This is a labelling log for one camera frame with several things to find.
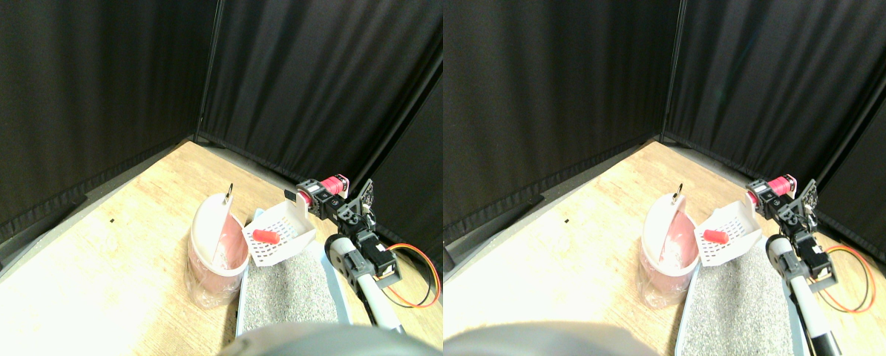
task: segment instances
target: orange wire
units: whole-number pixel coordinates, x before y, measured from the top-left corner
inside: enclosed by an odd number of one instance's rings
[[[436,285],[436,295],[433,295],[433,301],[430,302],[430,304],[423,306],[423,305],[419,305],[419,304],[413,304],[410,301],[403,299],[403,297],[400,296],[400,294],[396,294],[396,291],[393,291],[393,287],[387,287],[387,288],[393,293],[393,295],[396,295],[397,298],[400,298],[400,300],[403,301],[403,303],[406,305],[413,306],[413,308],[420,308],[420,309],[430,308],[430,306],[432,306],[434,303],[436,303],[436,300],[440,298],[440,287],[441,287],[440,286],[440,276],[436,272],[436,267],[434,267],[433,262],[430,262],[430,258],[427,257],[426,254],[423,254],[423,251],[420,251],[420,248],[413,247],[413,245],[411,245],[411,244],[395,244],[395,245],[391,245],[391,247],[387,248],[387,250],[392,251],[392,250],[396,250],[397,248],[409,248],[410,250],[416,251],[417,254],[420,254],[420,257],[423,257],[423,259],[427,261],[427,265],[429,265],[430,270],[433,271],[433,284]]]
[[[858,313],[863,313],[863,312],[868,311],[868,309],[871,309],[871,306],[873,304],[875,304],[875,292],[877,292],[877,290],[875,289],[875,276],[873,274],[871,274],[871,267],[868,267],[868,261],[864,260],[864,258],[856,250],[853,250],[852,248],[849,248],[847,246],[842,246],[842,245],[837,245],[837,246],[833,246],[830,248],[826,248],[826,254],[829,254],[830,251],[834,251],[834,250],[843,250],[843,251],[853,252],[853,254],[855,254],[856,257],[858,257],[858,259],[861,260],[862,265],[864,266],[864,270],[866,270],[868,272],[868,278],[871,279],[871,301],[868,302],[868,306],[866,306],[866,308],[858,309],[858,311],[854,311],[853,309],[848,309],[848,308],[846,308],[846,306],[839,304],[839,301],[837,301],[836,298],[833,297],[832,294],[829,294],[829,291],[826,291],[826,289],[823,289],[823,291],[826,292],[826,295],[829,296],[829,299],[832,299],[833,302],[836,303],[836,305],[839,306],[840,309],[843,309],[843,311],[845,311],[845,312],[858,314]]]

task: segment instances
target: wooden floor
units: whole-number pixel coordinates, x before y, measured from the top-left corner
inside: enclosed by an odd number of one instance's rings
[[[687,213],[696,223],[744,194],[743,187],[650,142],[518,233],[498,237],[450,279],[444,337],[498,323],[588,321],[613,323],[657,352],[673,353],[683,304],[647,308],[635,276],[647,210],[680,183]],[[766,235],[776,232],[775,223],[762,225]],[[823,238],[824,245],[829,243]],[[858,265],[837,257],[836,268],[843,279],[833,295],[843,301],[860,298],[864,284],[856,281],[862,273]],[[872,311],[827,311],[846,354],[886,353],[886,281],[880,272],[876,277],[879,300]]]
[[[284,200],[270,183],[186,143],[13,267],[0,284],[0,354],[219,352],[234,338],[236,306],[192,304],[183,282],[184,238],[199,204],[229,183],[240,220]],[[335,230],[315,224],[320,241]],[[395,287],[411,298],[426,291],[420,278]],[[355,322],[368,323],[361,304],[351,304]],[[410,335],[442,345],[440,305],[396,311]]]

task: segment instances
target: metal hook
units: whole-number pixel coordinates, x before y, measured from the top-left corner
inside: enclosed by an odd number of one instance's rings
[[[229,196],[232,195],[232,183],[229,183],[229,192],[226,193],[226,198],[222,200],[222,205],[229,204]]]
[[[674,193],[674,196],[671,197],[671,205],[677,203],[677,197],[680,197],[680,190],[683,190],[683,183],[680,184],[680,187],[677,187],[677,193]]]

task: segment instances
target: red toy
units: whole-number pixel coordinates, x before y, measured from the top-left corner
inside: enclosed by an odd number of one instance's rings
[[[252,238],[254,238],[255,241],[264,242],[266,244],[277,244],[281,241],[276,231],[256,230],[252,232]]]
[[[703,239],[721,245],[730,242],[730,237],[724,231],[704,230]]]

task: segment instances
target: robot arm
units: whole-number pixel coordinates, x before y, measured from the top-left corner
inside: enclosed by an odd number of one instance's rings
[[[810,350],[816,356],[841,355],[826,316],[813,295],[838,282],[832,258],[813,235],[818,226],[813,213],[818,200],[816,181],[810,181],[794,200],[789,193],[795,193],[795,187],[792,176],[769,182],[759,179],[746,186],[756,213],[779,224],[780,234],[773,235],[766,243],[767,257],[792,292]],[[809,284],[812,277],[815,277],[813,284]]]
[[[403,333],[403,326],[381,292],[382,288],[400,280],[400,272],[396,255],[381,244],[374,232],[371,180],[364,183],[361,193],[353,200],[346,200],[348,180],[341,175],[324,181],[308,179],[297,188],[296,199],[307,204],[308,213],[337,225],[338,233],[328,237],[324,250],[331,264],[344,275],[364,303],[371,323]]]

